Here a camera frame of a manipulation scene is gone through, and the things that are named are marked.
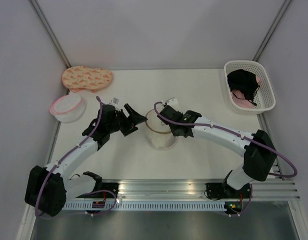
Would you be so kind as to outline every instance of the white plastic container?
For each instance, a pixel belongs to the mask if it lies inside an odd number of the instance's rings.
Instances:
[[[150,144],[157,150],[166,150],[172,148],[177,138],[173,136],[168,125],[165,125],[155,113],[154,109],[146,114],[146,129],[145,133]]]
[[[254,73],[256,76],[260,78],[260,88],[257,91],[257,94],[254,98],[254,102],[257,103],[255,108],[244,108],[238,106],[234,103],[232,99],[232,95],[230,92],[229,85],[227,83],[227,75],[231,72],[243,69]],[[276,105],[275,95],[270,84],[270,80],[267,76],[265,68],[258,62],[255,61],[247,61],[247,60],[235,60],[229,61],[225,64],[224,67],[225,76],[226,76],[226,86],[227,86],[227,93],[224,94],[225,101],[227,102],[230,109],[238,114],[261,114],[264,111],[268,111],[274,108]]]
[[[62,96],[50,107],[49,112],[62,123],[75,121],[85,110],[85,104],[79,94]]]

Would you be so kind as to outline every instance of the gray wall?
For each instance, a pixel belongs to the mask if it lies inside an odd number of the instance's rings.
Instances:
[[[28,2],[0,1],[0,240],[15,238],[29,171],[45,163],[64,69]]]
[[[296,183],[308,214],[308,0],[292,3],[260,63],[277,100],[266,116],[276,147],[299,170]]]
[[[251,60],[283,0],[38,0],[72,65],[223,68]]]

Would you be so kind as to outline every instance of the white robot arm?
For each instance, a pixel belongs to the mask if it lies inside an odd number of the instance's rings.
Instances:
[[[211,140],[244,158],[244,163],[231,171],[223,182],[227,195],[230,196],[231,193],[239,191],[253,180],[266,180],[277,156],[244,139],[248,137],[275,149],[266,132],[258,130],[256,133],[251,133],[224,127],[190,110],[182,114],[177,111],[179,105],[175,98],[167,100],[163,107],[159,113],[156,112],[157,117],[169,125],[175,137],[191,136]]]
[[[38,201],[38,209],[53,217],[61,211],[67,200],[103,189],[102,177],[92,172],[84,172],[73,179],[70,176],[89,156],[109,141],[112,133],[121,131],[127,136],[138,130],[136,125],[147,120],[125,104],[124,107],[129,113],[127,117],[123,110],[117,107],[117,103],[118,100],[114,98],[110,104],[102,105],[101,119],[98,111],[97,118],[82,133],[83,137],[77,142],[76,149],[68,152],[59,163],[49,163],[45,167],[35,166],[30,171],[25,194],[27,204],[34,207]]]

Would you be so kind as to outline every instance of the pink oven mitt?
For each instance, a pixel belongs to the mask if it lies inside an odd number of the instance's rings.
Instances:
[[[62,82],[72,92],[83,89],[93,93],[106,87],[113,80],[113,73],[102,68],[89,68],[86,66],[73,66],[62,74]]]

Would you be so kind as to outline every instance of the laundry basket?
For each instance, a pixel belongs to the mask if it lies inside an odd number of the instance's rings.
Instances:
[[[227,76],[231,72],[238,69],[243,69],[251,73],[254,73],[256,76],[260,78],[260,83],[259,83],[260,88],[257,91],[257,94],[254,98],[254,102],[257,103],[257,106],[255,106],[255,108],[244,108],[238,106],[237,104],[234,103],[232,99],[230,88],[227,83]],[[261,114],[264,111],[271,110],[276,105],[276,99],[269,78],[267,76],[266,70],[260,63],[247,60],[229,61],[228,63],[225,64],[224,70],[226,75],[226,86],[227,86],[226,92],[228,92],[228,94],[225,94],[226,95],[225,100],[227,100],[229,107],[234,112],[246,115]]]

